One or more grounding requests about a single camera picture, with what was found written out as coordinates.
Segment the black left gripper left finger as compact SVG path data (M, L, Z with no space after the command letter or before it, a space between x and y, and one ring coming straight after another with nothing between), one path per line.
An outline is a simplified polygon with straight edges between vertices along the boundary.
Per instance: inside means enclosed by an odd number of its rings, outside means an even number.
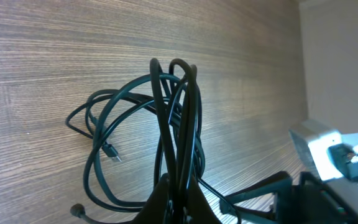
M142 210L131 224L169 224L172 222L173 188L169 175L163 174Z

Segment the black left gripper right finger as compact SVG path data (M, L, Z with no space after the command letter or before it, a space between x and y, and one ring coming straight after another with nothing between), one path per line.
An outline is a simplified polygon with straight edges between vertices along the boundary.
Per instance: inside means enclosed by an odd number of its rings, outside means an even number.
M212 211L197 180L190 178L188 188L182 192L182 218L184 224L221 224Z

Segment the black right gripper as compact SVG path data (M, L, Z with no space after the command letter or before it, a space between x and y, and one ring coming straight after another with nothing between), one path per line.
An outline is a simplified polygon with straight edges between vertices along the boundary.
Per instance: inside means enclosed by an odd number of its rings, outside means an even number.
M238 207L235 203L273 194L275 201L269 212ZM299 183L285 171L220 200L223 214L239 215L249 222L277 223L358 223L358 214L327 184L309 172L300 174Z

